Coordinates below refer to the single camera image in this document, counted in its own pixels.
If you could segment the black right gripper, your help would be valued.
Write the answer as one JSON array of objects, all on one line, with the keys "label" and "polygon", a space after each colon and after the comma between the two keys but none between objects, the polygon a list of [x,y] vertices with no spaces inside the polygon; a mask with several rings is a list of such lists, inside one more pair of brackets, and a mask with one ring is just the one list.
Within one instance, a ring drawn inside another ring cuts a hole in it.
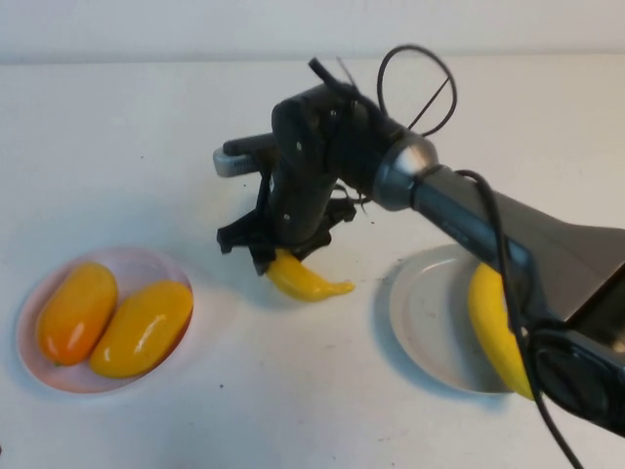
[{"label": "black right gripper", "polygon": [[217,230],[221,251],[249,248],[259,277],[268,271],[278,249],[303,261],[330,242],[332,228],[355,216],[350,199],[332,196],[335,188],[335,181],[327,178],[296,183],[284,175],[264,174],[255,208]]}]

